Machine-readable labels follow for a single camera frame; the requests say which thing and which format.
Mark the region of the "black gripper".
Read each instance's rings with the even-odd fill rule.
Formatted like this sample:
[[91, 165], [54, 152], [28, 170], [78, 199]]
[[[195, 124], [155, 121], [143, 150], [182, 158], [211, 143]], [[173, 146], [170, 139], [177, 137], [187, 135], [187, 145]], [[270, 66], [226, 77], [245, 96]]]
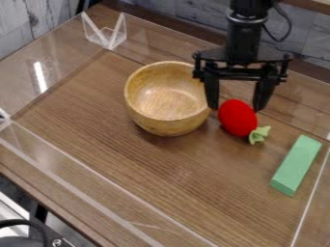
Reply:
[[253, 108], [258, 112], [268, 106], [276, 86], [288, 80], [293, 54], [261, 45], [251, 56], [234, 56], [226, 46], [197, 51], [193, 76], [203, 82], [207, 106], [217, 110], [219, 105], [219, 80], [258, 81]]

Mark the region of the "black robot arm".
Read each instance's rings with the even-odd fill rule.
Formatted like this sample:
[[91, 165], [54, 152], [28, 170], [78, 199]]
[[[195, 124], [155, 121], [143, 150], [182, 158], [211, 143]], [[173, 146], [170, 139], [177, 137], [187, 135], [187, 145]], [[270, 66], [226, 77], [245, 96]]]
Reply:
[[[288, 32], [280, 39], [266, 26], [270, 9], [277, 10], [289, 24]], [[261, 44], [262, 31], [274, 41], [284, 41], [292, 32], [292, 20], [278, 0], [231, 0], [227, 20], [227, 43], [194, 53], [193, 75], [203, 83], [207, 106], [213, 110], [219, 106], [221, 80], [255, 81], [253, 110], [258, 112], [266, 108], [276, 86], [288, 80], [293, 59], [290, 53]]]

